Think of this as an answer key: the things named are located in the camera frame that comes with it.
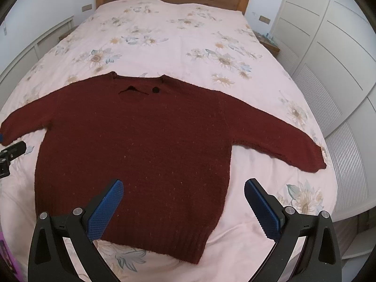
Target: bedside table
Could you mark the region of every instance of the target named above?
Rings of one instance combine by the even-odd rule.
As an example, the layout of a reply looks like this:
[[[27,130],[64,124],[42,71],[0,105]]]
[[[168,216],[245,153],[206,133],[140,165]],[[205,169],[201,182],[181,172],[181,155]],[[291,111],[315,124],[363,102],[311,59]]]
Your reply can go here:
[[[70,33],[72,33],[78,26],[71,28],[69,31],[65,32],[63,35],[59,36],[59,41],[63,40],[65,37],[67,37]]]
[[[279,53],[279,48],[273,44],[269,39],[267,39],[266,37],[264,37],[263,35],[253,31],[253,33],[255,34],[257,40],[264,46],[268,49],[269,52],[271,52],[271,54],[276,58],[278,53]]]

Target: flower print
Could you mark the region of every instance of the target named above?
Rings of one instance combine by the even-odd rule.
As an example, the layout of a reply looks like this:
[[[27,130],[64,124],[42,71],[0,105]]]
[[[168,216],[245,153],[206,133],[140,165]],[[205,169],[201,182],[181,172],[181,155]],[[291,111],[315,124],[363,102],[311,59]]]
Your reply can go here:
[[[125,38],[125,41],[129,44],[129,45],[156,45],[160,42],[165,42],[167,41],[168,38],[157,38],[157,37],[153,37],[151,35],[145,35],[143,38],[138,38],[138,37],[133,37],[133,36],[129,36],[129,37],[126,37]]]
[[[187,56],[191,56],[193,59],[204,59],[207,57],[207,53],[202,52],[200,49],[193,49],[190,53],[187,53]]]
[[[216,42],[216,43],[215,43],[215,46],[216,46],[217,48],[219,48],[219,49],[223,49],[223,48],[224,48],[224,45],[223,45],[223,43],[221,43],[221,42]]]
[[[129,33],[131,33],[133,35],[141,35],[141,34],[147,34],[147,33],[151,33],[152,32],[152,30],[149,29],[149,28],[140,28],[137,25],[135,25],[134,27],[129,28],[128,31],[129,31]]]
[[[261,58],[262,57],[262,55],[260,55],[260,54],[253,54],[253,53],[249,53],[248,52],[248,55],[250,56],[250,57],[253,57],[254,59],[259,59],[259,58]]]
[[[241,29],[241,28],[238,28],[238,29],[236,29],[236,31],[237,31],[239,34],[250,36],[251,38],[253,38],[253,42],[257,42],[257,41],[258,41],[256,35],[253,33],[252,30],[250,30],[250,31],[245,31],[245,30],[243,30],[243,29]]]
[[[90,58],[90,66],[91,67],[97,67],[102,64],[103,62],[103,56],[104,56],[103,50],[92,50],[91,51],[91,58]]]
[[[279,100],[287,106],[287,117],[298,128],[304,129],[308,120],[307,113],[295,102],[287,100],[284,96]]]
[[[124,23],[128,23],[129,21],[130,20],[125,17],[113,17],[109,20],[101,22],[101,25],[114,25],[116,27],[119,27],[123,25]]]
[[[56,50],[55,50],[55,56],[57,55],[64,55],[65,53],[67,53],[69,51],[69,47],[64,47],[64,46],[61,46],[61,45],[58,45],[56,47]]]
[[[43,64],[41,63],[41,61],[38,61],[35,65],[33,65],[33,67],[26,73],[28,74],[28,76],[25,75],[26,77],[26,81],[28,82],[34,74],[36,74],[37,72],[39,72],[41,69],[43,69]]]
[[[104,69],[106,69],[107,68],[107,66],[105,66],[105,65],[100,65],[99,67],[96,67],[95,69],[94,69],[94,73],[95,74],[99,74],[99,72],[102,72]]]
[[[241,78],[244,78],[244,79],[252,78],[252,76],[250,76],[245,70],[239,70],[239,75]]]
[[[77,82],[78,81],[78,77],[76,75],[70,75],[67,79],[67,81],[65,82],[65,85],[69,85],[73,82]]]
[[[229,53],[222,55],[212,50],[206,49],[206,51],[209,53],[209,55],[213,56],[213,58],[219,62],[219,65],[221,67],[229,70],[236,68],[236,61]]]
[[[114,54],[110,48],[105,50],[92,50],[88,56],[89,67],[93,69],[94,73],[99,73],[109,63],[114,63],[121,57],[121,54]]]
[[[229,43],[238,43],[239,41],[235,38],[232,38],[230,36],[222,35],[220,32],[212,33],[213,35],[218,35],[222,40],[227,41]]]
[[[277,193],[276,198],[283,207],[287,207],[289,202],[281,194]]]
[[[214,73],[212,76],[214,82],[219,82],[226,87],[231,87],[231,85],[234,84],[234,82],[232,82],[229,78],[222,76],[222,74]]]
[[[40,98],[39,92],[40,92],[40,85],[38,84],[30,90],[30,93],[24,95],[22,106],[25,106],[39,99]]]
[[[73,61],[74,62],[82,62],[82,61],[84,61],[86,58],[88,58],[88,56],[89,56],[90,54],[89,53],[82,53],[82,54],[80,54],[79,56],[78,56],[78,58],[73,58]]]
[[[110,40],[110,44],[118,44],[118,43],[121,43],[120,38],[114,37]]]
[[[186,27],[202,27],[204,23],[201,21],[197,21],[195,19],[191,18],[183,18],[183,19],[178,19],[178,20],[167,20],[167,22],[170,23],[179,23],[179,26],[177,28],[184,30]]]
[[[143,40],[143,44],[146,44],[146,45],[153,45],[157,42],[157,40],[151,36],[144,36],[144,40]]]
[[[124,266],[129,270],[137,272],[136,264],[145,264],[146,261],[144,257],[146,255],[146,250],[136,250],[125,252],[125,253],[117,253],[115,258],[117,259],[119,266],[121,269],[124,269]]]
[[[158,11],[151,10],[149,5],[131,6],[131,7],[126,8],[123,12],[129,13],[131,11],[134,11],[135,13],[144,13],[144,14],[159,13]]]
[[[309,215],[318,215],[324,209],[322,191],[311,187],[308,181],[304,185],[301,182],[298,182],[297,186],[287,184],[284,192],[283,195],[280,193],[276,195],[283,207],[292,206],[299,213]]]
[[[296,125],[304,128],[307,122],[307,115],[305,111],[300,108],[296,103],[289,102],[289,118]]]

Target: dark red knit sweater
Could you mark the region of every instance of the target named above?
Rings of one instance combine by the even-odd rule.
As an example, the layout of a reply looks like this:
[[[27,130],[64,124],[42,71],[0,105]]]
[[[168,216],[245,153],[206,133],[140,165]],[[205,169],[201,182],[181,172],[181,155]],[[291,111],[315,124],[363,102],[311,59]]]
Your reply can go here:
[[[307,172],[326,167],[304,132],[166,75],[111,72],[70,84],[13,112],[1,124],[2,143],[41,128],[37,214],[85,206],[118,178],[124,198],[102,239],[195,264],[222,214],[232,145]]]

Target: white cabinet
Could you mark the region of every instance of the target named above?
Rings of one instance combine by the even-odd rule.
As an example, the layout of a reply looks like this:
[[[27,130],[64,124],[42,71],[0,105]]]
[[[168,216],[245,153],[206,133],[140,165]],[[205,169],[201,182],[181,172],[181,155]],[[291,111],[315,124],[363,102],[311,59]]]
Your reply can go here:
[[[25,74],[33,67],[34,64],[41,59],[45,53],[59,43],[59,36],[66,33],[72,28],[72,18],[59,23],[32,44],[23,50],[15,60],[0,75],[0,110],[4,106],[8,97],[25,76]]]
[[[376,35],[371,25],[354,0],[285,0],[272,33],[281,49],[279,62],[326,138],[338,181],[332,218],[376,206]]]

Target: floral duvet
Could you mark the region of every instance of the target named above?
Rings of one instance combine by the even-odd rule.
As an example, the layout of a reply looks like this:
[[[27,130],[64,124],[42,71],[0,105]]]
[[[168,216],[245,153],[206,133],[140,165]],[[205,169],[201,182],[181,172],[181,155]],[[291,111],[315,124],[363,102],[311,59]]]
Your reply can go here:
[[[121,281],[248,281],[274,244],[245,200],[244,183],[249,178],[256,178],[283,206],[294,206],[304,214],[316,215],[323,209],[332,213],[337,182],[320,128],[300,90],[257,41],[240,12],[160,0],[102,5],[23,77],[2,108],[0,122],[56,89],[110,71],[133,77],[166,74],[232,95],[306,132],[321,146],[327,164],[325,170],[310,174],[234,146],[224,211],[200,263],[96,241]],[[14,160],[11,176],[0,186],[1,226],[25,276],[36,221],[34,171],[44,134],[40,130],[23,137],[26,154]],[[65,242],[80,278],[89,281],[71,242]],[[298,241],[293,256],[302,244]]]

